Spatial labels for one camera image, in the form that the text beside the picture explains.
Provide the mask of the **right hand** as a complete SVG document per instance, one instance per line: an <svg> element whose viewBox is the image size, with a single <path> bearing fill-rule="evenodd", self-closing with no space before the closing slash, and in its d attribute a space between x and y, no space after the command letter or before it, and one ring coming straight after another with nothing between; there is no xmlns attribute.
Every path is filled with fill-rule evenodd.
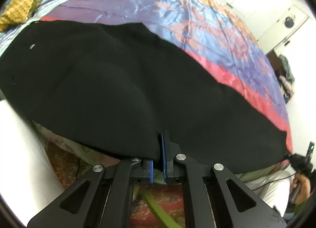
<svg viewBox="0 0 316 228"><path fill-rule="evenodd" d="M295 177L290 186L291 192L298 186L298 182L300 182L301 188L294 201L295 205L300 205L303 202L307 201L311 194L311 183L309 179L303 174L295 174Z"/></svg>

